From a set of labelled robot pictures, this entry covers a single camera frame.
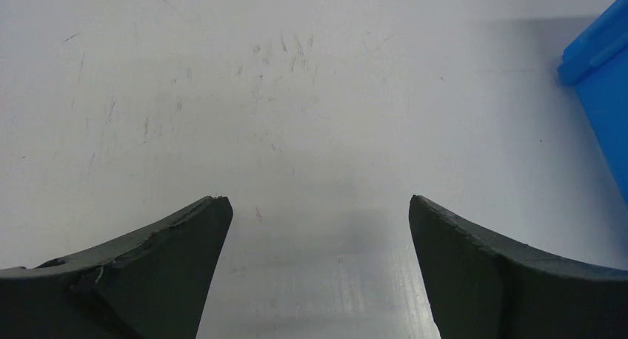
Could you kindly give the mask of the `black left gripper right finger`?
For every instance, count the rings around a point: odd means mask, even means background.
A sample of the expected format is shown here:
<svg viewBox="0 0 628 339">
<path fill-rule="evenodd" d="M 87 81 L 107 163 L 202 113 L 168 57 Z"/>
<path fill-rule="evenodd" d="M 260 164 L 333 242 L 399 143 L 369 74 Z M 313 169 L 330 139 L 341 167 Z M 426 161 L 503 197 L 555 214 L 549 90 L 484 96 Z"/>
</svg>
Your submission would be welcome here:
<svg viewBox="0 0 628 339">
<path fill-rule="evenodd" d="M 627 336 L 626 271 L 536 249 L 420 195 L 409 225 L 441 337 Z"/>
</svg>

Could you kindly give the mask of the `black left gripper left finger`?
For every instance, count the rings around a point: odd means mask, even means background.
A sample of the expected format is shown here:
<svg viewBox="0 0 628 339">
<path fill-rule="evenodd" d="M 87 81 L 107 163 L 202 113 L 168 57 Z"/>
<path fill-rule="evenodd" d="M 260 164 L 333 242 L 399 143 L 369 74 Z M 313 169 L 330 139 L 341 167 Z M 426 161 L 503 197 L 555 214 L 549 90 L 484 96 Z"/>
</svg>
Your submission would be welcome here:
<svg viewBox="0 0 628 339">
<path fill-rule="evenodd" d="M 1 271 L 3 338 L 194 338 L 233 209 L 205 197 L 89 249 Z"/>
</svg>

